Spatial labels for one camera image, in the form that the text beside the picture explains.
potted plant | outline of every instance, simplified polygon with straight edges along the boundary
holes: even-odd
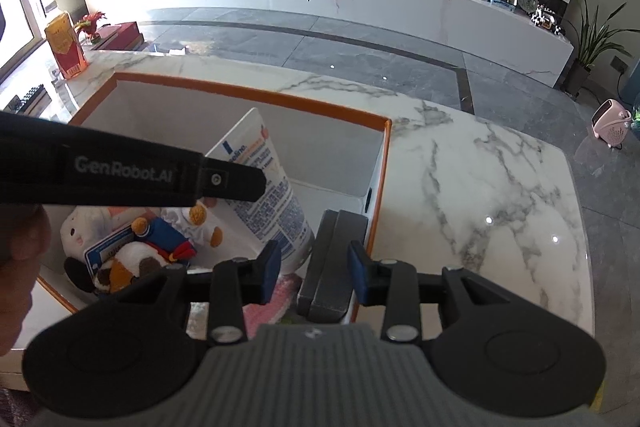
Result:
[[[613,30],[609,28],[609,21],[625,8],[626,2],[616,10],[613,10],[611,15],[604,21],[604,24],[598,28],[600,6],[596,6],[593,18],[590,18],[587,0],[577,1],[580,7],[580,31],[578,31],[571,21],[565,19],[565,22],[567,22],[578,35],[578,56],[572,64],[571,69],[569,69],[564,84],[562,84],[562,89],[572,96],[577,96],[578,91],[589,76],[591,68],[593,68],[593,64],[600,54],[607,50],[615,50],[626,57],[632,56],[624,46],[611,41],[614,35],[625,32],[640,33],[640,30],[630,28],[617,28]]]

screw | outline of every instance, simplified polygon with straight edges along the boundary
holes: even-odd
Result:
[[[398,324],[386,330],[386,336],[395,342],[411,342],[418,336],[418,330],[413,326]]]
[[[219,344],[233,344],[242,338],[242,331],[235,326],[219,326],[211,330],[211,337]]]

pink heater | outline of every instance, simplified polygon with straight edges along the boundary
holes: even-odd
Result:
[[[622,140],[631,127],[631,113],[616,100],[603,103],[591,118],[593,134],[603,139],[609,147],[622,149]]]

power outlet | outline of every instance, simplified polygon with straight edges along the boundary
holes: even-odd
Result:
[[[620,57],[615,55],[611,61],[611,67],[615,69],[620,74],[625,74],[626,70],[629,69],[629,65]]]

white marble countertop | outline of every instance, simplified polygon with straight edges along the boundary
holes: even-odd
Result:
[[[558,148],[435,103],[329,76],[216,57],[92,52],[43,117],[68,121],[114,71],[215,80],[357,108],[393,121],[375,259],[464,266],[593,334],[593,287],[574,181]],[[425,336],[440,331],[423,306]],[[375,328],[381,309],[360,308]]]

